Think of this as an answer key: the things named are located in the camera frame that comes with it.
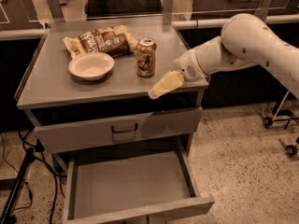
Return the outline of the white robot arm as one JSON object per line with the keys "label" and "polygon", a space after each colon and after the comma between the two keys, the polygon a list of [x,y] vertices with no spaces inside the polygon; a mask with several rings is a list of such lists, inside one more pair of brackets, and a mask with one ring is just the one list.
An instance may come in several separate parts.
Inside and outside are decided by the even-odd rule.
{"label": "white robot arm", "polygon": [[160,96],[217,72],[260,65],[295,97],[299,98],[299,48],[281,40],[261,19],[237,14],[223,24],[221,34],[189,49],[174,60],[174,71],[167,72],[149,90],[149,97]]}

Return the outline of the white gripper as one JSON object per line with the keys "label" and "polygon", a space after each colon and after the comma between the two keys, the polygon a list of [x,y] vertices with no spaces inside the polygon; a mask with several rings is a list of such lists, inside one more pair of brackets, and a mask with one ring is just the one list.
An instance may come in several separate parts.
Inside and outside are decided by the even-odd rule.
{"label": "white gripper", "polygon": [[183,85],[184,78],[188,82],[195,82],[206,78],[196,58],[194,49],[184,52],[174,60],[177,71],[167,72],[148,92],[151,99],[157,99]]}

